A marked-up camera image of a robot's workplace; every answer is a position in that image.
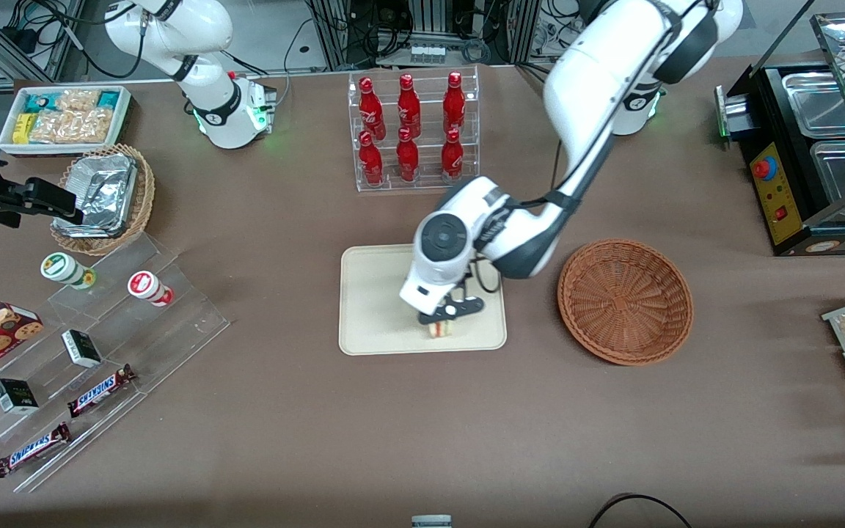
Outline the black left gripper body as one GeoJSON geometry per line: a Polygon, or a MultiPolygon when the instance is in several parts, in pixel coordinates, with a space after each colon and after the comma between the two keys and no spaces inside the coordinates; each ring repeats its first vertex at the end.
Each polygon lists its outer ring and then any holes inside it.
{"type": "Polygon", "coordinates": [[[483,299],[469,294],[470,277],[464,277],[440,301],[437,308],[442,312],[480,312],[483,310],[483,299]]]}

